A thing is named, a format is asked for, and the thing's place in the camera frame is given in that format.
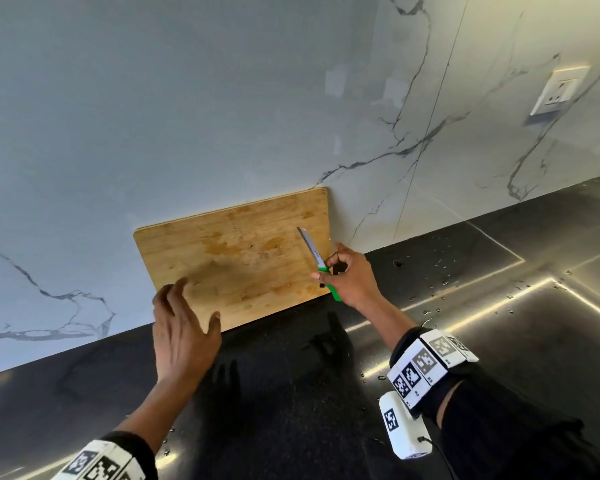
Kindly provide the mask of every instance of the bamboo cutting board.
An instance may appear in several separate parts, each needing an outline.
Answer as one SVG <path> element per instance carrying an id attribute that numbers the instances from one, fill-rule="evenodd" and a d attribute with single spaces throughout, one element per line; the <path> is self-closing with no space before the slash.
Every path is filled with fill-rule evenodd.
<path id="1" fill-rule="evenodd" d="M 329 292 L 309 277 L 317 265 L 297 226 L 330 254 L 326 189 L 143 227 L 134 238 L 156 290 L 188 276 L 185 298 L 203 329 L 220 310 L 228 330 Z"/>

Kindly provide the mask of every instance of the marble wall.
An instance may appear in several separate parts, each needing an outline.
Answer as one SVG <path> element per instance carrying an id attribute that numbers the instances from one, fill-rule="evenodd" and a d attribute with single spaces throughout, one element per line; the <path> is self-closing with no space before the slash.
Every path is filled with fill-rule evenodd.
<path id="1" fill-rule="evenodd" d="M 600 0 L 0 0 L 0 371 L 152 320 L 140 226 L 321 185 L 368 251 L 598 175 Z"/>

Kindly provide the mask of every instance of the wall socket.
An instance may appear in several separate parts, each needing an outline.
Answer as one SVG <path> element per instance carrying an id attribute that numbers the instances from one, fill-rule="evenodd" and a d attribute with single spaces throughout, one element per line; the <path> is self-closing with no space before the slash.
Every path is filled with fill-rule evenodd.
<path id="1" fill-rule="evenodd" d="M 559 111 L 576 93 L 591 66 L 579 66 L 555 70 L 546 83 L 542 94 L 531 111 L 531 116 Z"/>

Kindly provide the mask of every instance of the knife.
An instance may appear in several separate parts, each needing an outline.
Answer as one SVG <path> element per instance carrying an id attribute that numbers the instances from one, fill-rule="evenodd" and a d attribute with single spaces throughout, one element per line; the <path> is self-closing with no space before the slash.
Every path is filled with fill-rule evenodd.
<path id="1" fill-rule="evenodd" d="M 314 257 L 316 263 L 318 263 L 318 271 L 325 271 L 328 273 L 329 268 L 324 265 L 324 261 L 322 260 L 322 257 L 320 256 L 320 253 L 318 252 L 318 250 L 315 248 L 315 245 L 313 244 L 313 241 L 311 240 L 311 236 L 309 236 L 309 233 L 306 231 L 306 229 L 303 229 L 302 227 L 297 227 L 296 229 L 298 229 L 298 232 L 302 236 L 304 243 L 306 244 L 306 247 L 308 247 L 309 250 L 311 251 L 311 254 L 313 254 L 313 257 Z M 331 291 L 331 294 L 333 295 L 334 300 L 342 301 L 342 298 L 339 297 L 338 292 L 336 291 L 336 288 L 334 288 L 331 285 L 327 285 L 327 288 L 329 289 L 329 291 Z"/>

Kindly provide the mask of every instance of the green knife handle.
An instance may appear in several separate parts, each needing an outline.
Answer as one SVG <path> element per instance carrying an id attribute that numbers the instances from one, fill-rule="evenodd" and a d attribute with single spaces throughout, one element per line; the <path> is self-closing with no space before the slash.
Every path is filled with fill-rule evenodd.
<path id="1" fill-rule="evenodd" d="M 329 273 L 329 268 L 328 267 L 319 267 L 318 271 L 324 271 L 325 273 Z M 336 300 L 336 301 L 342 301 L 342 298 L 340 297 L 340 295 L 338 295 L 338 292 L 336 291 L 336 288 L 334 288 L 331 285 L 327 285 L 327 288 L 329 289 L 329 291 L 333 295 L 333 299 L 334 300 Z"/>

